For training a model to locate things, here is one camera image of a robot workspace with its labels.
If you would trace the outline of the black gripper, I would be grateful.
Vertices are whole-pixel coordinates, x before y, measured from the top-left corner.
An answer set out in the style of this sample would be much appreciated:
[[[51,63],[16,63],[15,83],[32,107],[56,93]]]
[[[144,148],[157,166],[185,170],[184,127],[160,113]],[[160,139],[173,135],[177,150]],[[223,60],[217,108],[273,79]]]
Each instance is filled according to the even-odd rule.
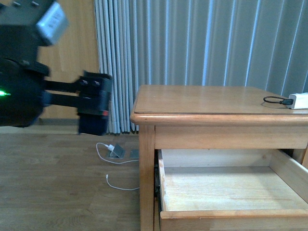
[[[79,116],[78,133],[102,136],[107,133],[112,76],[84,71],[74,82],[45,81],[48,66],[34,62],[23,66],[9,59],[0,60],[0,125],[28,127],[42,114],[43,107],[74,107]],[[85,93],[62,95],[46,90]]]

